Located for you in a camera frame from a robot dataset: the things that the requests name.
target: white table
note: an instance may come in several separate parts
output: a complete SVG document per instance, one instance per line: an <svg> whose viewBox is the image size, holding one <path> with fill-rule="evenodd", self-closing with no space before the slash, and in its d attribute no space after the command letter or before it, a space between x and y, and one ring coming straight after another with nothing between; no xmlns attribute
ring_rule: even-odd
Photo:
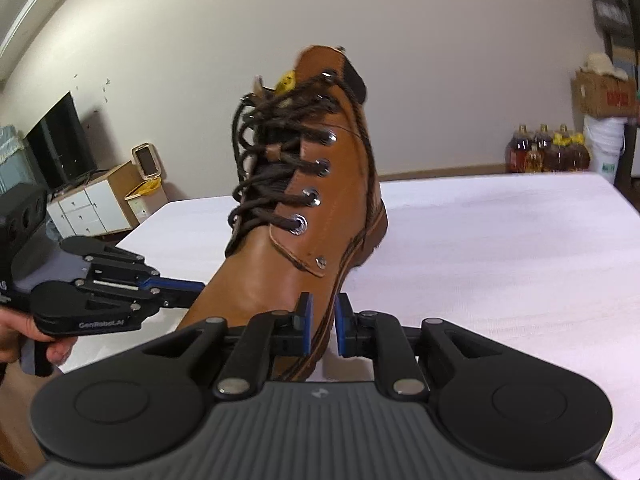
<svg viewBox="0 0 640 480"><path fill-rule="evenodd" d="M356 311L405 325L442 317L585 375L614 423L599 462L640 478L640 218L596 174L488 176L383 184L389 231L344 283ZM127 236L163 276L206 282L223 261L230 197L173 202ZM170 332L165 310L142 330L78 342L64 371ZM319 363L321 380L370 377L368 363Z"/></svg>

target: dark brown shoelace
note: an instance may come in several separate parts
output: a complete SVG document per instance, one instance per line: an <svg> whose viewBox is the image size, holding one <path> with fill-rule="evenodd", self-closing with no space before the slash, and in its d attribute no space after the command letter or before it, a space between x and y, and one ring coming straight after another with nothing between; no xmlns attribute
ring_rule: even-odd
<svg viewBox="0 0 640 480"><path fill-rule="evenodd" d="M227 256L233 252L236 244L258 225L272 224L287 231L295 231L301 227L299 219L285 218L273 211L278 203L312 206L316 199L312 195L288 194L284 191L296 170L316 174L318 177L329 170L328 162L325 160L310 162L301 159L300 142L302 138L324 144L331 142L331 132L309 128L302 124L302 121L314 114L335 113L339 110L336 99L318 92L318 89L322 91L332 85L339 86L351 102L358 133L367 154L369 174L365 228L370 225L376 171L371 143L353 91L338 78L334 70L327 69L285 94L276 96L266 90L265 97L261 100L254 94L247 94L240 101L231 125L234 158L240 181L232 195L240 205L233 209L228 217L231 227L234 227L238 217L240 225L236 226L236 235L226 249ZM249 107L254 108L244 113ZM254 131L253 142L244 138L247 130ZM270 144L281 144L279 160L276 162L267 158ZM251 163L254 164L251 175L245 170L245 163L250 157Z"/></svg>

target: white wall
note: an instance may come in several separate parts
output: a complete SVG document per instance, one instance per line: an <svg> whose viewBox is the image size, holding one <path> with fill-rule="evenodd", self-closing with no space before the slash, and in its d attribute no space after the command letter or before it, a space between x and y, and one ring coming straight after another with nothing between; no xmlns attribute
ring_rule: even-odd
<svg viewBox="0 0 640 480"><path fill-rule="evenodd" d="M227 194L238 99L309 43L363 76L380 173L502 161L517 124L571 121L570 75L602 49L591 0L67 0L0 123L28 132L71 90L103 165L150 141L173 197Z"/></svg>

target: white bucket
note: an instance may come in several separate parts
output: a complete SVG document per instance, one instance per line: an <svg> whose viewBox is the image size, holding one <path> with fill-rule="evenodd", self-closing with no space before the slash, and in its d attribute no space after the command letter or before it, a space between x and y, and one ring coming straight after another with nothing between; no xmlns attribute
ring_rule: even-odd
<svg viewBox="0 0 640 480"><path fill-rule="evenodd" d="M589 169L601 174L612 184L620 155L625 149L625 123L624 117L602 120L584 117L584 136L591 151Z"/></svg>

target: boot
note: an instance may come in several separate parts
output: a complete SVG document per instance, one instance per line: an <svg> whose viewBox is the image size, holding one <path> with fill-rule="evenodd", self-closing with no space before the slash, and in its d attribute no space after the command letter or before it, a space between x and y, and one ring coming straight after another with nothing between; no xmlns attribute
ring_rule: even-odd
<svg viewBox="0 0 640 480"><path fill-rule="evenodd" d="M229 216L226 260L178 328L209 316L245 325L260 312L291 311L301 292L311 292L311 354L274 365L281 380L311 374L329 341L345 276L386 232L362 112L366 93L343 52L328 46L304 50L275 90L256 79L232 125L240 205ZM252 142L245 139L249 129Z"/></svg>

